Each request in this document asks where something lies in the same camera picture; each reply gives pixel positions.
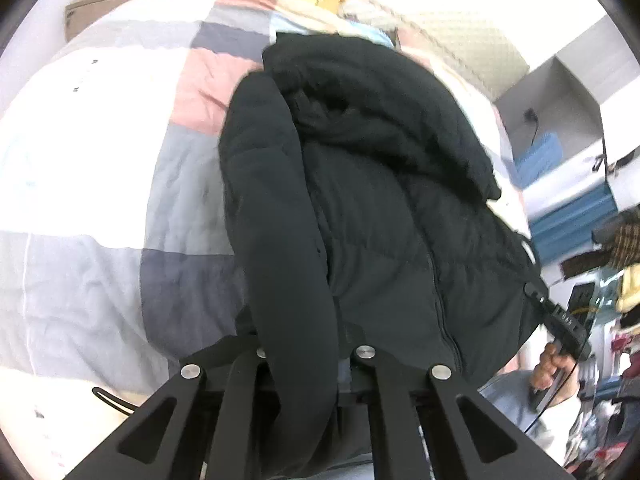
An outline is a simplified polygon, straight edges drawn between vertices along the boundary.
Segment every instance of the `silver bolt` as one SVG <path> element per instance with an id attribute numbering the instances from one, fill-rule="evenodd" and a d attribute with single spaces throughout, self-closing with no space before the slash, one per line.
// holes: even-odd
<path id="1" fill-rule="evenodd" d="M 200 367 L 198 365 L 184 365 L 180 370 L 180 375 L 185 379 L 195 379 L 200 375 Z"/>
<path id="2" fill-rule="evenodd" d="M 431 375 L 441 381 L 446 381 L 451 377 L 451 368 L 445 365 L 435 365 L 431 369 Z"/>
<path id="3" fill-rule="evenodd" d="M 356 355 L 362 359 L 371 359 L 376 354 L 376 349 L 373 346 L 362 345 L 356 348 Z"/>

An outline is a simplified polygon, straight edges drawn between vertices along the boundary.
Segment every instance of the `blue towel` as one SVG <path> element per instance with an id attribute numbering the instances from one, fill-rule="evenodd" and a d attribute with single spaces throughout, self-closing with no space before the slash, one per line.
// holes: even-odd
<path id="1" fill-rule="evenodd" d="M 514 161 L 520 189 L 525 189 L 545 173 L 557 168 L 563 156 L 557 134 L 546 133 L 538 137 L 533 145 Z"/>

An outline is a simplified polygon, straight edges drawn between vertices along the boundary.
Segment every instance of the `black cable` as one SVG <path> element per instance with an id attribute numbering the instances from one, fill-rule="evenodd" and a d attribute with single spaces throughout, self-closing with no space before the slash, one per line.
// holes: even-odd
<path id="1" fill-rule="evenodd" d="M 131 413 L 135 412 L 136 409 L 138 408 L 135 404 L 131 404 L 126 400 L 116 397 L 115 395 L 110 394 L 107 390 L 99 388 L 98 386 L 94 386 L 93 388 L 91 388 L 91 391 L 96 397 L 98 397 L 98 399 L 100 399 L 106 405 L 111 406 L 114 410 L 117 410 L 118 412 L 123 413 L 124 415 L 129 416 L 131 415 Z M 127 408 L 128 410 L 131 411 L 131 413 L 126 412 L 121 407 Z"/>
<path id="2" fill-rule="evenodd" d="M 538 120 L 538 118 L 535 117 L 533 120 L 536 121 L 536 131 L 533 132 L 533 139 L 531 139 L 532 146 L 533 146 L 533 141 L 536 140 L 536 135 L 538 134 L 538 128 L 540 127 L 540 121 Z"/>
<path id="3" fill-rule="evenodd" d="M 578 355 L 582 355 L 582 351 L 584 350 L 585 345 L 587 344 L 587 341 L 589 340 L 589 337 L 586 337 L 584 339 L 584 342 L 582 343 L 582 347 L 580 348 L 580 351 L 578 352 Z M 569 375 L 567 375 L 566 379 L 562 382 L 562 384 L 560 385 L 560 387 L 554 392 L 554 394 L 551 396 L 551 398 L 548 400 L 548 402 L 546 403 L 545 407 L 542 408 L 542 411 L 538 414 L 538 416 L 536 416 L 536 418 L 533 419 L 533 422 L 529 425 L 529 427 L 524 431 L 525 434 L 529 433 L 529 430 L 531 428 L 533 428 L 536 423 L 540 420 L 540 417 L 543 415 L 543 413 L 546 412 L 546 409 L 551 406 L 551 403 L 554 401 L 554 399 L 556 398 L 556 395 L 560 392 L 560 390 L 562 390 L 564 388 L 564 386 L 569 382 L 569 379 L 571 379 L 572 375 L 575 372 L 575 369 L 578 367 L 578 361 L 576 360 L 574 367 L 571 370 L 571 373 Z"/>

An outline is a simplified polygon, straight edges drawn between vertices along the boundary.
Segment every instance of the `jacket zipper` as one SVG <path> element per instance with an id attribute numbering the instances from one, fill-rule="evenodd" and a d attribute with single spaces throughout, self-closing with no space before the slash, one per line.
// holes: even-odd
<path id="1" fill-rule="evenodd" d="M 453 360 L 455 361 L 455 364 L 456 364 L 456 371 L 459 373 L 462 373 L 462 354 L 460 352 L 460 347 L 458 346 L 458 343 L 456 343 L 456 340 L 453 339 L 453 336 L 449 333 L 449 330 L 447 329 L 447 323 L 445 322 L 445 319 L 444 319 L 444 309 L 442 307 L 443 301 L 440 295 L 440 289 L 438 288 L 438 282 L 436 280 L 436 271 L 435 271 L 436 267 L 434 263 L 433 253 L 431 252 L 431 249 L 428 247 L 427 247 L 427 251 L 429 253 L 429 260 L 431 264 L 431 281 L 433 282 L 433 288 L 436 291 L 435 303 L 436 303 L 436 315 L 438 317 L 438 326 L 442 331 L 444 341 L 449 345 L 450 349 L 453 352 Z"/>

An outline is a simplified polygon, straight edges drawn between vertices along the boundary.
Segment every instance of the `person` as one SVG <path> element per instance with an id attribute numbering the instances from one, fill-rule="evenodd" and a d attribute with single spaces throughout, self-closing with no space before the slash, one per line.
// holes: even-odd
<path id="1" fill-rule="evenodd" d="M 556 346 L 549 343 L 533 371 L 516 370 L 495 376 L 479 392 L 513 424 L 526 431 L 538 416 L 529 400 L 530 390 L 549 388 L 558 369 L 571 376 L 527 434 L 556 462 L 564 465 L 569 433 L 580 412 L 579 366 L 571 356 L 558 355 Z"/>

